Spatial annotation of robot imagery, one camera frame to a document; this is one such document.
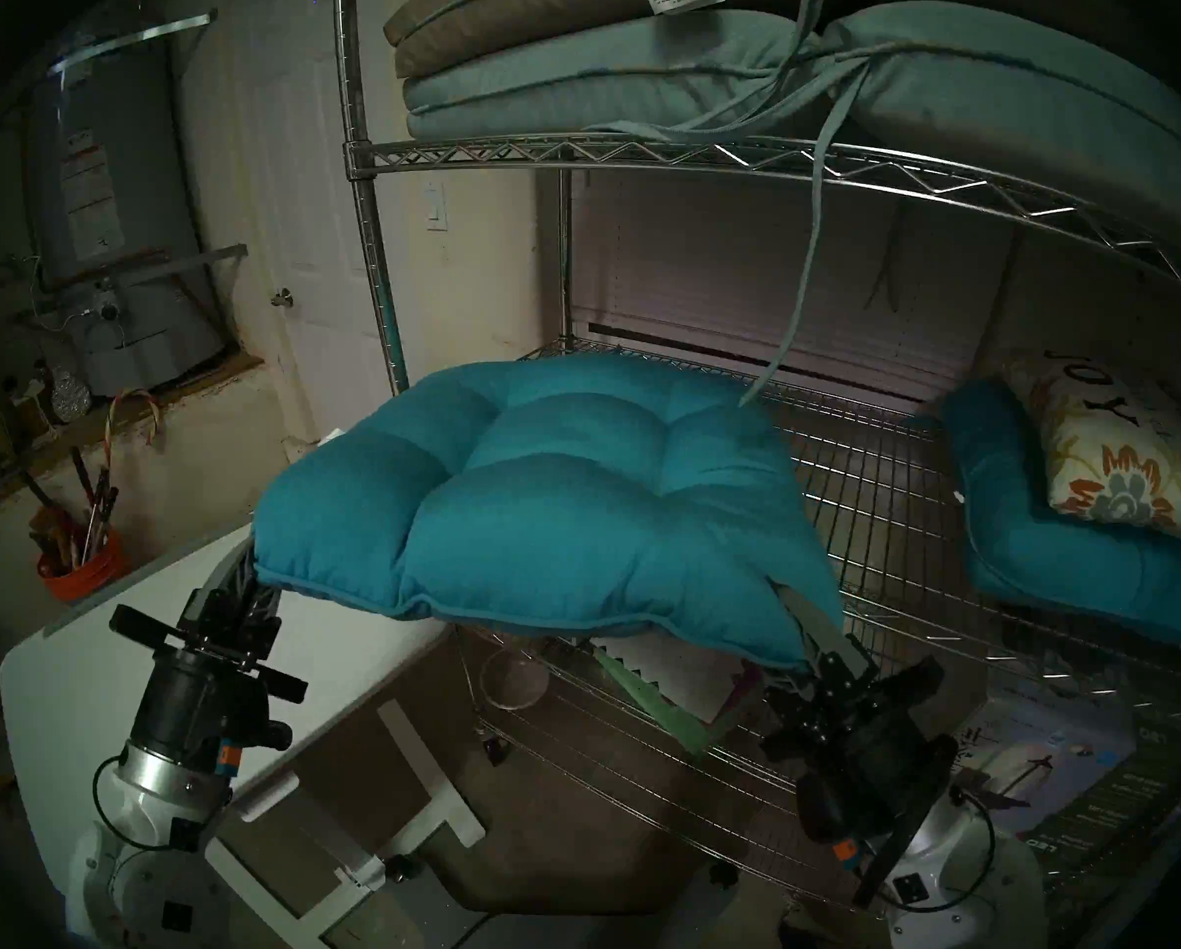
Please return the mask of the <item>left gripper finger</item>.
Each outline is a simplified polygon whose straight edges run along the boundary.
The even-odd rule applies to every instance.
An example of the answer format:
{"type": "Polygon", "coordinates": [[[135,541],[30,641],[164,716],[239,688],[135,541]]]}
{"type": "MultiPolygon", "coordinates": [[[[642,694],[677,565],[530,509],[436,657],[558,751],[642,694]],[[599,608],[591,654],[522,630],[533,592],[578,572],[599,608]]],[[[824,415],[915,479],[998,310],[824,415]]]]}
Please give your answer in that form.
{"type": "Polygon", "coordinates": [[[184,646],[197,652],[250,652],[254,591],[253,539],[243,539],[193,590],[182,610],[184,646]]]}
{"type": "Polygon", "coordinates": [[[250,662],[263,662],[278,639],[281,591],[269,585],[249,585],[244,590],[243,614],[239,621],[239,652],[250,662]]]}

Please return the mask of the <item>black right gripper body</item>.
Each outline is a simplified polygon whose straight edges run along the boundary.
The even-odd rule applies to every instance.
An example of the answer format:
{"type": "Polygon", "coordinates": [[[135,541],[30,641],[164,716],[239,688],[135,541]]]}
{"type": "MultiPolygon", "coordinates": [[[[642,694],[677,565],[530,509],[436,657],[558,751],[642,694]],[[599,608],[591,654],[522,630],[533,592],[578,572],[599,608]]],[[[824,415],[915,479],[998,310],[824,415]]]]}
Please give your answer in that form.
{"type": "Polygon", "coordinates": [[[945,670],[926,655],[856,696],[834,696],[813,678],[778,678],[826,711],[823,732],[774,732],[761,739],[769,763],[802,763],[794,786],[809,842],[836,845],[890,835],[905,814],[927,814],[942,796],[955,755],[948,735],[929,739],[911,711],[941,688],[945,670]]]}

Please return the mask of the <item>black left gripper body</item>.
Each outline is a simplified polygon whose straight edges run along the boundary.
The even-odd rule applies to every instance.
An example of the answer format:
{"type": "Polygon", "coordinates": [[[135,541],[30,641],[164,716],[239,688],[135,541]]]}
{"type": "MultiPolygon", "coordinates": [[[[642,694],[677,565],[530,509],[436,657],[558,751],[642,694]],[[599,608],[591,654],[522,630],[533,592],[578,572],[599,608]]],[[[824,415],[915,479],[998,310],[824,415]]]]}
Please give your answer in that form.
{"type": "Polygon", "coordinates": [[[111,631],[154,652],[150,673],[120,758],[143,753],[203,775],[234,777],[243,750],[291,750],[291,725],[272,718],[270,700],[304,702],[307,682],[240,652],[197,652],[180,626],[118,606],[111,631]]]}

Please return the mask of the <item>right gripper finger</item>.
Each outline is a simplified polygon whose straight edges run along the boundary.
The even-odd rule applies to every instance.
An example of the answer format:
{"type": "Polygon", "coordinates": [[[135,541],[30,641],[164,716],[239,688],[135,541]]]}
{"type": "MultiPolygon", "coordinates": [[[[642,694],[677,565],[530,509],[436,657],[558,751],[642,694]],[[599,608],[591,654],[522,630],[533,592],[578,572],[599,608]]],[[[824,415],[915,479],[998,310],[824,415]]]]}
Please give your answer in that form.
{"type": "Polygon", "coordinates": [[[816,701],[804,698],[796,689],[766,687],[766,707],[774,714],[778,732],[823,732],[826,711],[816,701]]]}
{"type": "Polygon", "coordinates": [[[831,620],[813,600],[788,585],[774,582],[774,593],[803,643],[802,662],[774,667],[774,673],[813,678],[821,691],[834,696],[856,696],[877,680],[877,663],[857,639],[844,631],[842,621],[831,620]]]}

